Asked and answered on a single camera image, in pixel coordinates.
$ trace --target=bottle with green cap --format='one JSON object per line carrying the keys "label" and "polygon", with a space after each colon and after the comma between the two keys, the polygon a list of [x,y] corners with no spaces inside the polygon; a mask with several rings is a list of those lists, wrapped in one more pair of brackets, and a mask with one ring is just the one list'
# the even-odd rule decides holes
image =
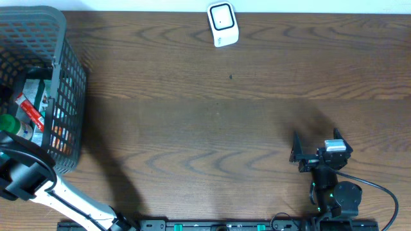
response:
{"label": "bottle with green cap", "polygon": [[0,115],[0,131],[3,130],[28,140],[33,136],[33,128],[30,125],[9,114]]}

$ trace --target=white wall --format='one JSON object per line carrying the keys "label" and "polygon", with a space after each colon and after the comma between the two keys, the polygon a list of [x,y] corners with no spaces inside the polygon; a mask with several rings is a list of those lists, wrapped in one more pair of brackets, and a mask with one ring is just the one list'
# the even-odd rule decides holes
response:
{"label": "white wall", "polygon": [[[213,0],[0,0],[0,6],[59,10],[205,12]],[[230,0],[236,12],[411,13],[411,0]]]}

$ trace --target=wood grain surface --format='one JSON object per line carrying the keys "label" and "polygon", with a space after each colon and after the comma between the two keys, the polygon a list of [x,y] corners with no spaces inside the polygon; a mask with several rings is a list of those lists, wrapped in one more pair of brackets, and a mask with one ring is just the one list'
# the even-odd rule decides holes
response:
{"label": "wood grain surface", "polygon": [[[411,16],[238,13],[215,48],[204,13],[65,12],[89,73],[76,187],[122,212],[169,219],[314,214],[311,175],[288,163],[292,131],[312,150],[340,129],[343,172],[388,187],[411,221]],[[366,185],[359,218],[390,219]],[[2,201],[1,230],[67,219]]]}

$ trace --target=gray plastic basket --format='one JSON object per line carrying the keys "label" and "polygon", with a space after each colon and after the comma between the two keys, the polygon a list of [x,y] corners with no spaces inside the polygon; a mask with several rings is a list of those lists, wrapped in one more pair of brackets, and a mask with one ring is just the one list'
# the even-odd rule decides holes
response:
{"label": "gray plastic basket", "polygon": [[[0,8],[0,84],[21,92],[28,67],[53,69],[41,147],[60,173],[72,171],[80,154],[86,76],[66,39],[66,18],[49,6]],[[15,113],[11,101],[0,114]]]}

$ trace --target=green bottle cap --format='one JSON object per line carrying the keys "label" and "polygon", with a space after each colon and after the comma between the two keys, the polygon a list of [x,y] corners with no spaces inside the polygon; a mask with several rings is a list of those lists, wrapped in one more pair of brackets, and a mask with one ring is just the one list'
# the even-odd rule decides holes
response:
{"label": "green bottle cap", "polygon": [[17,134],[20,130],[20,121],[9,114],[0,115],[0,130]]}

